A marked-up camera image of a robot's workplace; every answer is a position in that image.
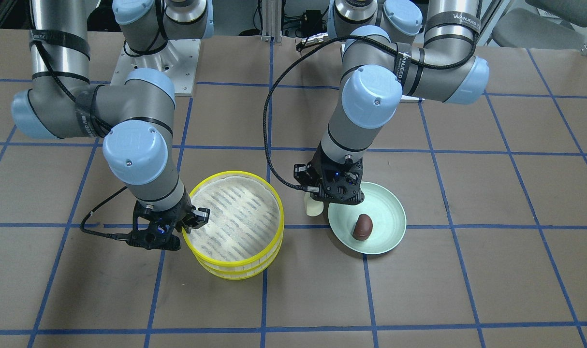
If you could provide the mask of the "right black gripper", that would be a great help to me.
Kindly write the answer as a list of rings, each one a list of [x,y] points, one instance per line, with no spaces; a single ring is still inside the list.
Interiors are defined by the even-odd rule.
[[[196,207],[190,200],[179,200],[174,207],[165,211],[154,211],[137,201],[127,245],[147,250],[177,251],[181,248],[181,240],[174,235],[174,231],[201,228],[209,219],[210,209]]]

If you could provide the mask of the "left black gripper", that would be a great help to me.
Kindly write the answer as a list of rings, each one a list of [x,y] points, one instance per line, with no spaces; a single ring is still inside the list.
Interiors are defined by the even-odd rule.
[[[293,175],[311,198],[327,203],[362,203],[361,189],[364,161],[353,161],[350,154],[344,163],[330,159],[319,145],[307,164],[293,166]]]

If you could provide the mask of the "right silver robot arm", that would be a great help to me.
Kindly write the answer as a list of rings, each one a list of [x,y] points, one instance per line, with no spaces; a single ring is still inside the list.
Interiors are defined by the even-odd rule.
[[[191,203],[172,155],[176,88],[164,66],[143,62],[119,86],[92,84],[82,0],[32,0],[32,88],[11,104],[15,125],[35,139],[99,137],[108,166],[136,198],[129,233],[84,233],[132,247],[177,251],[175,232],[209,222]]]

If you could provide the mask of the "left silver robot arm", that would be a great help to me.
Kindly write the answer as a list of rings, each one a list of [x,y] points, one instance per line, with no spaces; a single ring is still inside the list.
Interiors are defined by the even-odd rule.
[[[471,104],[489,66],[475,55],[479,0],[431,0],[423,15],[410,0],[332,0],[327,35],[342,41],[339,96],[315,155],[293,175],[307,198],[357,205],[362,157],[404,96]]]

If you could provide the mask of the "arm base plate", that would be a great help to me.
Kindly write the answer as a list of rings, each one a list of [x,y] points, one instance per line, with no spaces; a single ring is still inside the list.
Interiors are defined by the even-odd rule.
[[[137,55],[125,43],[112,75],[112,85],[123,85],[126,77],[136,69],[151,68],[167,75],[174,84],[176,96],[191,97],[196,85],[196,71],[201,40],[170,40],[167,46],[153,55]]]

